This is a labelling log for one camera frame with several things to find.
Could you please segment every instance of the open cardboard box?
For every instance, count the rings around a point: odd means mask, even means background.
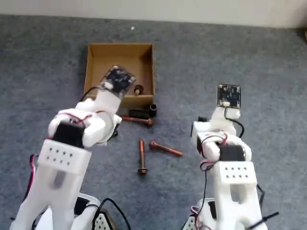
[[[142,43],[91,43],[88,46],[86,78],[84,92],[97,86],[109,69],[114,65],[121,66],[135,76],[131,86],[121,103],[121,107],[146,107],[154,100],[154,62],[153,45]],[[135,96],[135,85],[143,86],[143,94]],[[96,90],[88,97],[95,98]]]

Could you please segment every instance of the black wire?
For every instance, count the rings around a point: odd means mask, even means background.
[[[119,208],[119,206],[115,203],[114,200],[112,200],[111,198],[106,198],[104,199],[101,204],[99,205],[97,211],[95,212],[95,215],[94,215],[94,218],[93,218],[93,221],[92,221],[92,230],[95,230],[95,220],[97,219],[97,217],[99,216],[99,213],[100,213],[100,210],[102,208],[102,206],[105,204],[106,201],[109,201],[111,202],[115,208],[120,212],[121,216],[124,218],[125,222],[126,222],[126,225],[128,227],[128,230],[131,230],[131,227],[130,227],[130,224],[125,216],[125,214],[123,213],[123,211]]]
[[[82,98],[80,99],[80,102],[84,100],[84,98],[92,91],[92,90],[95,90],[95,89],[100,89],[99,86],[94,86],[92,88],[90,88],[88,91],[85,92],[85,94],[82,96]]]
[[[263,200],[264,200],[265,191],[260,187],[259,184],[257,184],[257,188],[261,192],[261,196],[260,196],[260,199],[259,199],[259,205],[260,205],[260,210],[262,210],[262,204],[263,204]]]
[[[204,188],[204,190],[203,190],[203,198],[202,198],[201,208],[200,208],[200,210],[199,210],[197,216],[195,217],[195,224],[196,224],[196,221],[197,221],[197,218],[198,218],[199,214],[201,213],[201,210],[202,210],[202,208],[203,208],[203,205],[204,205],[204,203],[205,203],[206,188],[207,188],[207,171],[208,171],[208,170],[205,170],[205,188]]]
[[[244,131],[245,131],[244,126],[243,126],[240,122],[238,122],[237,120],[234,120],[234,119],[231,119],[231,118],[226,117],[226,115],[227,115],[227,109],[228,109],[228,108],[226,107],[226,108],[225,108],[225,111],[224,111],[224,117],[225,117],[226,120],[232,121],[232,122],[238,124],[238,125],[241,127],[241,133],[240,133],[240,135],[239,135],[239,137],[241,138],[241,137],[243,136],[243,134],[244,134]]]
[[[96,208],[99,208],[99,206],[96,205],[96,204],[89,204],[89,205],[85,206],[85,208],[88,208],[88,207],[96,207]]]
[[[252,230],[252,229],[254,229],[255,227],[257,227],[258,225],[260,225],[260,224],[266,222],[268,219],[270,219],[270,218],[272,218],[272,217],[275,217],[275,216],[277,216],[277,215],[279,215],[279,212],[274,212],[274,213],[271,214],[271,215],[268,215],[268,216],[266,216],[266,217],[263,217],[263,218],[262,218],[260,221],[258,221],[256,224],[253,224],[252,226],[246,228],[246,230]]]

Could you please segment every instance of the screw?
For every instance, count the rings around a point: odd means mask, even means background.
[[[147,169],[145,168],[145,158],[144,158],[144,141],[140,140],[140,168],[138,169],[140,175],[145,175]]]
[[[136,85],[134,88],[134,95],[135,96],[139,96],[140,94],[142,94],[144,91],[144,88],[142,85]]]
[[[151,118],[149,119],[139,119],[139,118],[135,118],[135,117],[129,117],[129,116],[122,116],[121,117],[124,121],[136,121],[136,122],[141,122],[144,123],[148,126],[152,126],[154,124],[154,120],[152,120]]]
[[[166,146],[162,146],[160,144],[158,144],[156,141],[152,140],[149,144],[149,147],[150,149],[154,149],[154,148],[157,148],[157,149],[161,149],[161,150],[164,150],[166,152],[169,152],[169,153],[172,153],[178,157],[181,157],[182,156],[182,152],[179,152],[177,150],[174,150],[174,149],[171,149],[169,147],[166,147]]]

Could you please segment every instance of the long bolt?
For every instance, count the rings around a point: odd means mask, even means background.
[[[144,157],[144,141],[140,140],[140,168],[138,169],[140,175],[145,175],[147,169],[145,168],[145,157]]]
[[[154,120],[152,120],[151,118],[149,119],[139,119],[139,118],[135,118],[135,117],[129,117],[129,116],[122,116],[121,117],[124,121],[135,121],[135,122],[141,122],[144,123],[148,126],[152,126],[154,124]]]
[[[169,153],[172,153],[178,157],[181,157],[182,156],[182,152],[180,151],[177,151],[177,150],[174,150],[174,149],[171,149],[169,147],[166,147],[166,146],[163,146],[163,145],[160,145],[158,144],[156,141],[152,140],[149,144],[149,147],[150,149],[154,149],[154,148],[157,148],[157,149],[161,149],[161,150],[164,150],[166,152],[169,152]]]

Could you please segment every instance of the black circuit board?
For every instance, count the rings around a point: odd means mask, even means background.
[[[227,107],[241,108],[241,87],[239,85],[218,84],[217,85],[217,106],[225,107],[224,102],[229,102]]]
[[[113,66],[103,78],[101,86],[122,99],[134,82],[135,77],[131,73],[122,67]]]

